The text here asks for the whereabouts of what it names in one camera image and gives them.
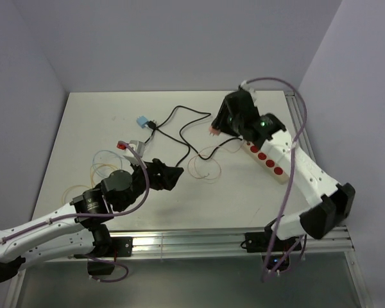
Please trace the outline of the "pink charger plug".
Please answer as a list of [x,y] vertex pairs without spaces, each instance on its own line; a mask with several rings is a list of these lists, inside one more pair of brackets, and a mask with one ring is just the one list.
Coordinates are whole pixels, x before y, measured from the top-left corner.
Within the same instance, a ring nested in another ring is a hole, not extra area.
[[210,133],[211,135],[216,135],[216,136],[218,136],[218,135],[221,133],[221,131],[215,129],[215,128],[212,127],[212,126],[210,126],[210,127],[209,127],[209,133]]

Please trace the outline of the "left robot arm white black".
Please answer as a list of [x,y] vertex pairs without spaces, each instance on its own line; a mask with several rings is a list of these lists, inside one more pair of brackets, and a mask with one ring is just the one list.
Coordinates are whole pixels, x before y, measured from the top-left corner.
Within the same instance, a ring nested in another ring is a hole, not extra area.
[[0,283],[38,262],[67,255],[104,257],[112,240],[105,222],[136,211],[150,190],[172,190],[184,169],[159,159],[115,170],[50,214],[0,230]]

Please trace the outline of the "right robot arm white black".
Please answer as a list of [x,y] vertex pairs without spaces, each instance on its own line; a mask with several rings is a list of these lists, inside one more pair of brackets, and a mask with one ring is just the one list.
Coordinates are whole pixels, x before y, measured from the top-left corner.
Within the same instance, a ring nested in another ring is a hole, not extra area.
[[272,230],[264,236],[268,248],[279,250],[287,239],[304,234],[321,239],[349,216],[355,197],[352,185],[342,185],[326,174],[296,145],[275,115],[259,113],[249,92],[239,89],[227,94],[211,130],[252,143],[292,177],[292,183],[306,199],[304,210],[285,215],[272,224]]

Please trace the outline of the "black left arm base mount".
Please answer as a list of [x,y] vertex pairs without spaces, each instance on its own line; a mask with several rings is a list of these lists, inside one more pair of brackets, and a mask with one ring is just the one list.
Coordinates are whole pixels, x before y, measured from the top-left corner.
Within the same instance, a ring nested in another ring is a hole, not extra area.
[[[124,280],[129,275],[128,266],[118,261],[120,257],[132,255],[133,238],[93,240],[89,253],[73,254],[73,259],[87,260],[87,273],[91,280],[99,283],[114,283]],[[124,270],[118,278],[109,278],[114,270]]]

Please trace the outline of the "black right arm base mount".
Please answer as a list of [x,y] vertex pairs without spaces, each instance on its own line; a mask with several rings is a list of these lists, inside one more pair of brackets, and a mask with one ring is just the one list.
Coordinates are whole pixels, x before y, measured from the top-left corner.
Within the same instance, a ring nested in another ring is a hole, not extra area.
[[291,237],[289,239],[281,241],[276,238],[274,242],[271,255],[266,261],[266,253],[268,250],[270,239],[265,232],[247,232],[244,234],[244,241],[240,244],[240,247],[246,250],[247,253],[261,253],[262,266],[264,273],[267,274],[280,262],[280,259],[285,256],[287,251],[294,246],[294,252],[305,251],[305,244],[307,242],[307,236],[303,236],[302,240],[299,237]]

